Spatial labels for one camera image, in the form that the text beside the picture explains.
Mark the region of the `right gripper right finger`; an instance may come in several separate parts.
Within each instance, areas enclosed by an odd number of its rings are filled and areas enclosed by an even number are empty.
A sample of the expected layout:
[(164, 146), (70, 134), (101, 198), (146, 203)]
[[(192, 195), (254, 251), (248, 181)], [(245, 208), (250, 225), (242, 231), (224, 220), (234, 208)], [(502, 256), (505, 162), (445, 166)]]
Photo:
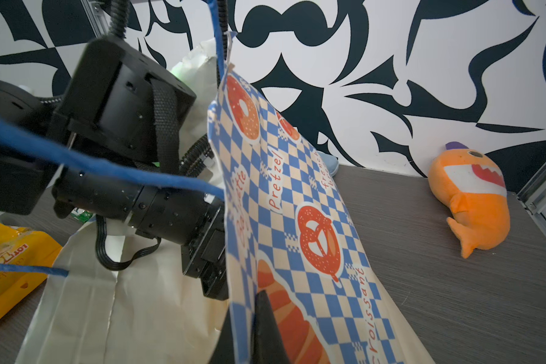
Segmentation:
[(256, 295), (252, 363), (289, 363), (268, 295)]

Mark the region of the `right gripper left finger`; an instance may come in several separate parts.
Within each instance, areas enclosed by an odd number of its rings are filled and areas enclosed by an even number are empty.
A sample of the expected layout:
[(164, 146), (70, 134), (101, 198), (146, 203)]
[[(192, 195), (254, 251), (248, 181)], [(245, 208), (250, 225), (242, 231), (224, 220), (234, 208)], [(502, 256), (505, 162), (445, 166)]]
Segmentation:
[(227, 311), (215, 350), (208, 364), (235, 364), (231, 314)]

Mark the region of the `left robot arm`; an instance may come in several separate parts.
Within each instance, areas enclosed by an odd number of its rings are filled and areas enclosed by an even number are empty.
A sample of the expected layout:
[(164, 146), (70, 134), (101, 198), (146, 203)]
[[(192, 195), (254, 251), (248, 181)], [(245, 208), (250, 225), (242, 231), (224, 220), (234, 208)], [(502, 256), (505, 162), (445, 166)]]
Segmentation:
[(224, 202), (199, 187), (212, 150), (203, 136), (179, 152), (195, 98), (116, 36), (87, 45), (62, 96), (0, 80), (0, 211), (28, 215), (50, 189), (59, 218), (76, 208), (95, 214), (103, 267), (128, 267), (106, 251), (106, 222), (122, 221), (156, 243), (180, 244), (183, 273), (226, 300)]

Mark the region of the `blue checkered paper bag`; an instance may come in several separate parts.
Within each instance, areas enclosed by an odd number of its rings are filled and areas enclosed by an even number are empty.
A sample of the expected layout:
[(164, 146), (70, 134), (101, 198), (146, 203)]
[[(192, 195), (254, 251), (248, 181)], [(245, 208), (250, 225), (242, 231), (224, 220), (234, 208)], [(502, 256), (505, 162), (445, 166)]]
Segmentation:
[[(125, 41), (130, 3), (109, 9), (109, 32), (90, 42)], [(208, 363), (229, 311), (235, 363), (252, 363), (256, 295), (265, 291), (289, 363), (432, 362), (371, 269), (319, 152), (234, 72), (227, 3), (209, 9), (216, 69), (207, 98), (182, 82), (196, 98), (179, 152), (201, 137), (212, 150), (199, 187), (224, 202), (227, 300), (205, 297), (200, 279), (184, 275), (180, 244), (156, 243), (122, 221), (106, 222), (106, 251), (131, 263), (103, 267), (95, 216), (52, 267), (32, 268), (47, 279), (17, 361)]]

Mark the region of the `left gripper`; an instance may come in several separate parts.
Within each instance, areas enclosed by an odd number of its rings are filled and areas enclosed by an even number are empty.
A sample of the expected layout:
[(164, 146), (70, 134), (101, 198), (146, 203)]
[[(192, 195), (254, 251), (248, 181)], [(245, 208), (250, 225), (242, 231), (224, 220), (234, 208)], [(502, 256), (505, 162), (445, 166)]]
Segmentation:
[(204, 193), (157, 188), (86, 174), (65, 168), (54, 185), (54, 210), (59, 218), (74, 208), (96, 214), (96, 255), (108, 270), (125, 270), (131, 263), (109, 257), (103, 239), (107, 219), (127, 223), (141, 237), (180, 244), (182, 272), (201, 281), (203, 294), (227, 300), (224, 202)]

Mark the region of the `orange yellow snack bag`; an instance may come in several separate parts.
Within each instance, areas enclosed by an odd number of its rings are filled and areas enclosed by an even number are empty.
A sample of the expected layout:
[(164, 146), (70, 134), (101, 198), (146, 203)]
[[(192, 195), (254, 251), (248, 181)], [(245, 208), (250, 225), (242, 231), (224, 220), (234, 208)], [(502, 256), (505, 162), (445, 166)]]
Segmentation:
[(32, 268), (52, 267), (61, 250), (45, 232), (0, 223), (0, 319), (47, 279)]

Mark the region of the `green yellow snack packet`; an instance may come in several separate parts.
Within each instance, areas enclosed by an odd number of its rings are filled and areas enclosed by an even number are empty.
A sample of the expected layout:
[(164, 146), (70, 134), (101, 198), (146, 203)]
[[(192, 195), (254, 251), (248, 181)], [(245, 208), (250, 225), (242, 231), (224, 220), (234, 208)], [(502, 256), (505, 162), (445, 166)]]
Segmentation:
[(92, 221), (95, 218), (94, 213), (80, 208), (74, 208), (71, 211), (71, 216), (83, 224), (87, 223), (88, 221)]

